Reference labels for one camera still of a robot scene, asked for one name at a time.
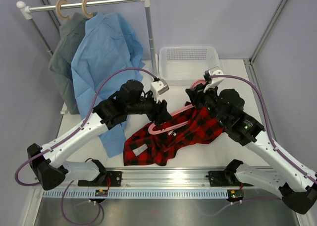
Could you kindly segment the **pink plastic hanger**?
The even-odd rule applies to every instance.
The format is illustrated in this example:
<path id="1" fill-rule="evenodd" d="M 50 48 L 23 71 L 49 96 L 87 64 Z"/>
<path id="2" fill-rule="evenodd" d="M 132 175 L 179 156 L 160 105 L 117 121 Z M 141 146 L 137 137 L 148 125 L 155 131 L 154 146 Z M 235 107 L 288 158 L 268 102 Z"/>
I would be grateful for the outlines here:
<path id="1" fill-rule="evenodd" d="M 190 88 L 193 89 L 195 87 L 197 87 L 199 84 L 206 84 L 206 81 L 205 80 L 202 80 L 202 79 L 199 79 L 197 81 L 195 81 L 191 86 Z M 177 110 L 177 111 L 174 111 L 171 116 L 174 117 L 175 115 L 178 115 L 186 110 L 189 110 L 189 109 L 192 109 L 194 106 L 192 104 L 189 104 L 189 105 L 186 105 L 184 106 L 183 108 Z M 164 133 L 164 132 L 171 132 L 171 131 L 174 131 L 180 127 L 183 127 L 185 126 L 186 124 L 188 123 L 188 121 L 185 121 L 185 122 L 182 122 L 182 123 L 178 123 L 176 125 L 173 125 L 173 126 L 170 126 L 170 127 L 162 127 L 161 129 L 158 129 L 158 130 L 155 130 L 155 128 L 157 128 L 157 125 L 155 125 L 154 123 L 152 123 L 149 128 L 148 128 L 148 132 L 151 134 L 151 135 L 158 135 L 158 134 L 161 134 L 161 133 Z"/>

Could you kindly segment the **red black plaid shirt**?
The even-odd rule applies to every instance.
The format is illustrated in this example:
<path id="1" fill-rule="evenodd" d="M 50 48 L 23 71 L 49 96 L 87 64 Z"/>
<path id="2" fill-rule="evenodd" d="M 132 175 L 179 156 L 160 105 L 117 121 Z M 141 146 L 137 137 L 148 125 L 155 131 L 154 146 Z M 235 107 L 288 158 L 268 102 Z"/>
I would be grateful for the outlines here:
<path id="1" fill-rule="evenodd" d="M 146 124 L 125 141 L 125 166 L 166 166 L 179 149 L 195 144 L 210 144 L 224 132 L 224 128 L 205 107 L 181 109 L 170 121 L 153 128 L 153 131 L 168 129 L 167 132 L 151 134 L 150 126 L 150 123 Z"/>

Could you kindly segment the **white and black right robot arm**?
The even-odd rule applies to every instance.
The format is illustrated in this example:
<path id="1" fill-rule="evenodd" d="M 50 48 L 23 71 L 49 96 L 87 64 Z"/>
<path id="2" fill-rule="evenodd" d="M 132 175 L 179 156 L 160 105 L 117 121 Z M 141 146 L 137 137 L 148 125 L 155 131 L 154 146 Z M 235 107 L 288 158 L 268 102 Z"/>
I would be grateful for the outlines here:
<path id="1" fill-rule="evenodd" d="M 235 89 L 218 93 L 217 88 L 205 90 L 199 84 L 185 92 L 195 107 L 205 107 L 217 119 L 229 138 L 256 153 L 275 170 L 275 173 L 262 172 L 232 160 L 224 170 L 228 184 L 240 182 L 264 189 L 298 214 L 304 215 L 312 208 L 317 201 L 317 173 L 270 139 L 268 130 L 244 112 L 245 101 Z"/>

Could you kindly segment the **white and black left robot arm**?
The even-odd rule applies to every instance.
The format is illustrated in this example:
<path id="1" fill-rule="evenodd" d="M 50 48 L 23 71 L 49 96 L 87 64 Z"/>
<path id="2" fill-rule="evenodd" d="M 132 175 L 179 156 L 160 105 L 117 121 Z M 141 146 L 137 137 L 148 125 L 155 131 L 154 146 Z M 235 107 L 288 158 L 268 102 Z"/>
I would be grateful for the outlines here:
<path id="1" fill-rule="evenodd" d="M 169 90 L 168 84 L 157 79 L 147 93 L 143 88 L 141 82 L 128 80 L 108 99 L 93 107 L 87 119 L 60 138 L 42 146 L 28 147 L 30 167 L 44 190 L 52 190 L 65 181 L 101 186 L 106 181 L 107 171 L 100 161 L 80 163 L 67 159 L 93 138 L 125 122 L 131 114 L 145 114 L 155 124 L 171 119 L 167 102 L 159 100 L 159 96 Z"/>

